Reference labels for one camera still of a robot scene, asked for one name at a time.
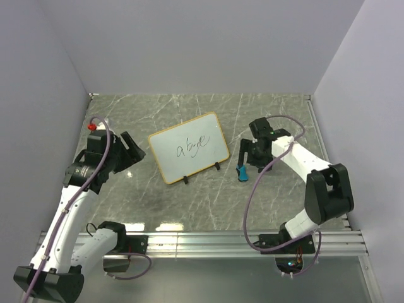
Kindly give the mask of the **blue whiteboard eraser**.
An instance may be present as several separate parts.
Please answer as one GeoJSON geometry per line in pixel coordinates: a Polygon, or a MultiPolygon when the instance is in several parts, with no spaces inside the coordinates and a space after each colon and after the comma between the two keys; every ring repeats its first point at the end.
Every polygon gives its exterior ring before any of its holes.
{"type": "Polygon", "coordinates": [[[236,167],[236,171],[237,171],[237,178],[239,182],[246,182],[248,181],[248,175],[246,172],[246,166],[245,165],[238,165],[236,167]]]}

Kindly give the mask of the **yellow framed whiteboard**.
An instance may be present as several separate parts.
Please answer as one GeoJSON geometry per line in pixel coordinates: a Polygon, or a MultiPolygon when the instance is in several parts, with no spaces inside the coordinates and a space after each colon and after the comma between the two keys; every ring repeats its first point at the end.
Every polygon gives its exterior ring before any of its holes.
{"type": "Polygon", "coordinates": [[[230,156],[214,112],[153,133],[148,143],[166,184],[181,181],[230,156]]]}

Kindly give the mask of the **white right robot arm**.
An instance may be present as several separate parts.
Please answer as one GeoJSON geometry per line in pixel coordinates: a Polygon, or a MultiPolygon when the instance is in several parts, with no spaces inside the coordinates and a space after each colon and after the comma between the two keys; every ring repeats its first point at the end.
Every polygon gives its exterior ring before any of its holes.
{"type": "Polygon", "coordinates": [[[306,129],[301,122],[301,132],[292,136],[285,129],[273,129],[268,117],[249,123],[252,140],[241,140],[236,166],[240,182],[248,180],[246,165],[258,169],[259,178],[277,162],[283,162],[306,184],[304,208],[280,229],[278,244],[263,248],[251,242],[247,232],[249,208],[244,210],[242,228],[247,244],[254,250],[269,253],[282,249],[291,253],[301,239],[311,235],[325,222],[345,215],[354,209],[354,198],[346,166],[331,164],[315,156],[298,143],[306,129]]]}

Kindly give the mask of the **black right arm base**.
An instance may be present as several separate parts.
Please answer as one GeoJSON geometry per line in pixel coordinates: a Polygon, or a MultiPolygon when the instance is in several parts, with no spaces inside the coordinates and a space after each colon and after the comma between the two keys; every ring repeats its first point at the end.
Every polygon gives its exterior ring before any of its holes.
{"type": "MultiPolygon", "coordinates": [[[[287,242],[288,238],[280,234],[259,234],[258,240],[253,244],[262,249],[279,246],[287,242]]],[[[285,247],[271,252],[261,252],[261,254],[314,254],[316,248],[312,235],[307,235],[285,247]]]]}

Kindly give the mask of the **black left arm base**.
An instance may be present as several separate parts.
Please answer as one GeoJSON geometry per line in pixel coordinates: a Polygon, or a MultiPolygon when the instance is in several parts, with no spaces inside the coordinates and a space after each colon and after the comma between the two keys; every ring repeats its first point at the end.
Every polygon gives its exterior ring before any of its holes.
{"type": "Polygon", "coordinates": [[[138,253],[146,254],[148,247],[147,235],[119,235],[117,244],[107,254],[138,253]]]}

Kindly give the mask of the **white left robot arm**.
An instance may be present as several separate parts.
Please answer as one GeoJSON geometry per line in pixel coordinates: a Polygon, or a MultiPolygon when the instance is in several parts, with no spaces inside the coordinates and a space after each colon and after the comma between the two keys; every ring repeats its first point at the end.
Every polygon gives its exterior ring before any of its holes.
{"type": "Polygon", "coordinates": [[[44,241],[29,265],[17,267],[13,280],[30,298],[76,302],[85,276],[106,254],[144,257],[146,235],[128,235],[124,224],[104,221],[79,249],[80,227],[111,173],[140,162],[144,151],[123,132],[98,129],[87,137],[86,148],[66,169],[61,199],[44,241]]]}

